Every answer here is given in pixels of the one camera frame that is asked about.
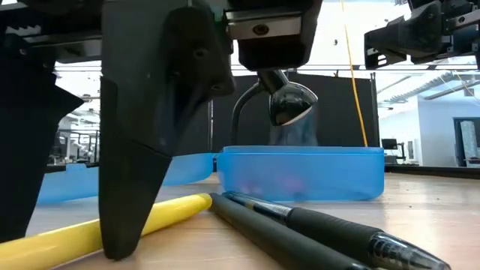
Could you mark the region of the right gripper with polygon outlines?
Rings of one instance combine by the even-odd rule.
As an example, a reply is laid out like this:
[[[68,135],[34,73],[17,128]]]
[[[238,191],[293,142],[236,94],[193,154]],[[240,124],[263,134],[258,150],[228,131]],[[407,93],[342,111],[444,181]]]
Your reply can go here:
[[[368,70],[412,57],[414,63],[435,58],[443,49],[443,30],[451,35],[448,56],[475,56],[480,70],[480,0],[431,1],[364,34],[364,64]]]

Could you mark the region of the yellow highlighter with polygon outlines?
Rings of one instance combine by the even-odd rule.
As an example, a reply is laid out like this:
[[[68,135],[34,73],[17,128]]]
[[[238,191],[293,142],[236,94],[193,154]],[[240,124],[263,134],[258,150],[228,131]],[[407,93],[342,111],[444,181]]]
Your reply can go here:
[[[186,220],[211,205],[212,198],[207,193],[155,203],[141,235]],[[100,221],[90,220],[1,243],[0,270],[50,270],[101,248]]]

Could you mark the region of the black marker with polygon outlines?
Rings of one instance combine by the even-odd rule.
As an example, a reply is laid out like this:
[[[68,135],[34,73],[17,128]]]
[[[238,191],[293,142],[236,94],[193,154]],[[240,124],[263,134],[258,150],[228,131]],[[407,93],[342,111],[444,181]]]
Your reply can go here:
[[[218,193],[211,193],[211,210],[286,270],[372,270],[272,219]]]

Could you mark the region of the black gel pen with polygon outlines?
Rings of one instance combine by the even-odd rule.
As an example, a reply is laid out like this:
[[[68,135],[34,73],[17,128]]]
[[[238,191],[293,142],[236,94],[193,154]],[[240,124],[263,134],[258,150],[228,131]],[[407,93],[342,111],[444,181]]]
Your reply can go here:
[[[382,229],[227,191],[223,196],[355,260],[385,270],[452,270],[432,253]]]

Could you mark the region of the translucent blue supply box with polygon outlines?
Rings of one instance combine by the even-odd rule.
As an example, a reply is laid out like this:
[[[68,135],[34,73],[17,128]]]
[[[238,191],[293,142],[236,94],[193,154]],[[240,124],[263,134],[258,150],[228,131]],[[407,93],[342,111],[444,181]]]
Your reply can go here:
[[[225,191],[271,201],[371,200],[384,191],[384,151],[378,147],[228,146],[131,166],[165,186],[217,173]]]

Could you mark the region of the long horizontal metal bar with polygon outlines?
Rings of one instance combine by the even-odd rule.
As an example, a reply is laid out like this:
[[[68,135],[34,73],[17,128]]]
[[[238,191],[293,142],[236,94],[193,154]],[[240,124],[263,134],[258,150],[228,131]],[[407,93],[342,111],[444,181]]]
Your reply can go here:
[[[80,71],[101,71],[99,62],[95,63],[79,63],[79,64],[61,64],[57,63],[55,66],[57,71],[62,72],[80,72]],[[306,64],[301,67],[294,68],[294,71],[348,71],[350,66],[348,64]],[[477,69],[476,64],[394,64],[384,67],[379,67],[377,71],[435,71],[435,70],[450,70],[450,71],[474,71]]]

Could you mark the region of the black gooseneck desk lamp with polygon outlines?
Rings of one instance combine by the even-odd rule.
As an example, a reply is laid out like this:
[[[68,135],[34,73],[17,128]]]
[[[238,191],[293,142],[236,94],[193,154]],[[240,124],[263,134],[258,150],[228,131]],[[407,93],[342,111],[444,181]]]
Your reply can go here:
[[[230,125],[230,144],[238,144],[239,119],[244,105],[260,92],[268,93],[272,146],[316,146],[314,108],[318,97],[306,86],[290,81],[282,70],[257,73],[258,81],[235,103]]]

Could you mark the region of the black partition screen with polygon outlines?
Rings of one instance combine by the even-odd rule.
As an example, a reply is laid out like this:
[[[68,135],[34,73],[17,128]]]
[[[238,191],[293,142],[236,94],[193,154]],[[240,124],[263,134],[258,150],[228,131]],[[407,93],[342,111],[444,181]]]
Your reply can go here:
[[[319,98],[316,113],[316,138],[320,146],[380,145],[376,94],[369,79],[357,79],[355,101],[350,78],[291,73],[289,79],[307,86]],[[257,77],[237,76],[236,90],[213,100],[213,125],[209,125],[209,106],[203,105],[181,139],[177,155],[219,152],[230,144],[230,119],[233,107]],[[244,106],[239,121],[238,144],[268,145],[272,125],[269,119],[269,95],[253,97]]]

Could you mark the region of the dark framed door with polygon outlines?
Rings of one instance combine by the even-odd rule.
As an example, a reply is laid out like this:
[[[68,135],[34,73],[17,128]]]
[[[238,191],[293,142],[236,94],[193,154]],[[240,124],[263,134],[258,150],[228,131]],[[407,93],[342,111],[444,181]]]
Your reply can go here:
[[[480,118],[453,118],[453,121],[457,165],[480,168]]]

